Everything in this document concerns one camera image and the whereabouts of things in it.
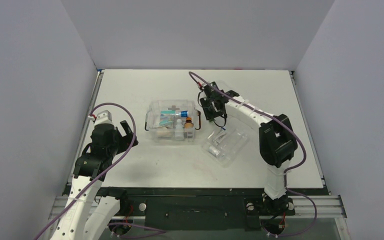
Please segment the white bottle blue label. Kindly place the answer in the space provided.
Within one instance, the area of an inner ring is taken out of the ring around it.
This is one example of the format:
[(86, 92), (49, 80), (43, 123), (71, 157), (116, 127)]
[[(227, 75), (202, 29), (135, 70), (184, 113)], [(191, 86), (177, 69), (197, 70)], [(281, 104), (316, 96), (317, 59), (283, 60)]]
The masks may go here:
[(168, 114), (170, 116), (173, 116), (174, 118), (187, 118), (187, 117), (189, 117), (189, 112), (187, 110), (183, 110), (183, 111), (170, 110), (170, 111), (168, 111)]

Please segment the brown bottle orange label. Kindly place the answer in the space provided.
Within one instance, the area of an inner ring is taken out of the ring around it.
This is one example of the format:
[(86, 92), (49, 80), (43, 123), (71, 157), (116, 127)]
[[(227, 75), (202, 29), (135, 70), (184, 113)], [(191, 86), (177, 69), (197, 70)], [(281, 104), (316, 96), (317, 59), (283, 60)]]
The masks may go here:
[(194, 126), (194, 123), (192, 121), (192, 118), (191, 117), (187, 117), (185, 119), (185, 123), (183, 125), (183, 128), (186, 132), (193, 132), (194, 129), (195, 129), (195, 126)]

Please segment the blue white wipe packets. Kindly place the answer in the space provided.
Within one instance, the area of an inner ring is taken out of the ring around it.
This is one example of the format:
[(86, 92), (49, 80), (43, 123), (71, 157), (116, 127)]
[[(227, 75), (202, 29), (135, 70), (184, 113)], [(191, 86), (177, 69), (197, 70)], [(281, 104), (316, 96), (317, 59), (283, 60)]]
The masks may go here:
[(210, 137), (210, 140), (216, 145), (219, 145), (225, 138), (226, 134), (227, 134), (226, 129), (224, 127), (221, 127), (213, 131)]

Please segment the teal packet of supplies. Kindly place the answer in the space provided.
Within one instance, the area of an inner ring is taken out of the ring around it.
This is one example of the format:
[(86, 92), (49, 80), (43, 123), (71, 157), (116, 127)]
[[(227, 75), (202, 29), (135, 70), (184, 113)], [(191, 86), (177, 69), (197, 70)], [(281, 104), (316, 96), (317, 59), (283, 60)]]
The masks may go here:
[(168, 111), (172, 110), (163, 110), (160, 112), (159, 127), (173, 128), (175, 117), (169, 115)]

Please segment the clear plastic medicine box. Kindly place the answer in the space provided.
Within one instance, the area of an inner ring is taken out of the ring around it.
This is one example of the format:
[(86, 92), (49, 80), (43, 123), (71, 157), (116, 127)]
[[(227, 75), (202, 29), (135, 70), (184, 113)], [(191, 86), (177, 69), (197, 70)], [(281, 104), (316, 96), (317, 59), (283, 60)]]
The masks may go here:
[(164, 144), (192, 144), (201, 129), (201, 112), (188, 99), (154, 100), (147, 109), (144, 130)]

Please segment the clear plastic divider tray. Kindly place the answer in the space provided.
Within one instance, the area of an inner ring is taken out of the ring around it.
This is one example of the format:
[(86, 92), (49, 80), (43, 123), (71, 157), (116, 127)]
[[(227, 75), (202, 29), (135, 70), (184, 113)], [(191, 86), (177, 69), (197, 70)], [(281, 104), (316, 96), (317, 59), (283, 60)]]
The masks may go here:
[[(201, 145), (202, 151), (207, 154), (212, 160), (217, 162), (220, 166), (226, 168), (228, 167), (234, 159), (237, 157), (239, 152), (243, 149), (243, 147), (248, 143), (249, 136), (239, 130), (238, 128), (225, 128), (226, 129), (226, 136), (223, 139), (223, 141), (216, 145), (211, 141), (211, 135), (212, 133), (203, 141)], [(214, 146), (221, 150), (222, 156), (219, 158), (215, 158), (213, 155), (211, 155), (208, 152), (208, 149), (210, 146)]]

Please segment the white bottle green label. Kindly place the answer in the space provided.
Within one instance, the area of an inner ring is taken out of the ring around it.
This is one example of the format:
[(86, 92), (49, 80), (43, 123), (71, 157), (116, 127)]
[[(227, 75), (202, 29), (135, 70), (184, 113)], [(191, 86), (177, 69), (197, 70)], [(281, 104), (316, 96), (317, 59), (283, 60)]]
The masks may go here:
[(184, 138), (183, 121), (181, 119), (177, 119), (175, 124), (174, 139), (176, 141), (183, 141)]

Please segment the white bandage roll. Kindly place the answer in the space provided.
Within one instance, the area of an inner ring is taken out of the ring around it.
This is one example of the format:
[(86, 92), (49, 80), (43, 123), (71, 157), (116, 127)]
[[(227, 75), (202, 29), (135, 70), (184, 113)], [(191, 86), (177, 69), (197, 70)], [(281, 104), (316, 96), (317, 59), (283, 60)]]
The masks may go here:
[(219, 150), (219, 149), (218, 149), (217, 147), (215, 147), (215, 146), (210, 146), (210, 147), (208, 148), (208, 152), (209, 152), (212, 156), (214, 156), (215, 158), (220, 158), (220, 157), (223, 156), (222, 151)]

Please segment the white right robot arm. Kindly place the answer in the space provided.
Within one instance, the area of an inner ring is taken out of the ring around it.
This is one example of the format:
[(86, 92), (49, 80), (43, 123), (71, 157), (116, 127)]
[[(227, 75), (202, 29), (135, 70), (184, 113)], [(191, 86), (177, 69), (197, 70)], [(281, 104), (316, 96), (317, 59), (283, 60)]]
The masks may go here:
[(208, 121), (217, 117), (224, 120), (233, 117), (258, 132), (259, 153), (267, 164), (263, 210), (271, 216), (293, 210), (287, 194), (285, 170), (294, 157), (298, 143), (290, 132), (289, 118), (284, 114), (264, 113), (237, 92), (220, 90), (215, 82), (202, 85), (199, 89), (204, 97), (198, 100)]

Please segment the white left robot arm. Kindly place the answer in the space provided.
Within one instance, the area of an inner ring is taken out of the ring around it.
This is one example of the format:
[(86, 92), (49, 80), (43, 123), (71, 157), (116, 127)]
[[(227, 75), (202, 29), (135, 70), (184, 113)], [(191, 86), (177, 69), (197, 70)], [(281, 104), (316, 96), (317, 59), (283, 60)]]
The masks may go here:
[(94, 122), (91, 142), (76, 160), (66, 205), (54, 218), (57, 225), (52, 240), (97, 240), (112, 216), (123, 215), (129, 210), (129, 201), (121, 194), (103, 197), (92, 210), (106, 174), (120, 162), (116, 156), (124, 158), (138, 144), (137, 126), (129, 125), (125, 120), (120, 125), (124, 135), (111, 120)]

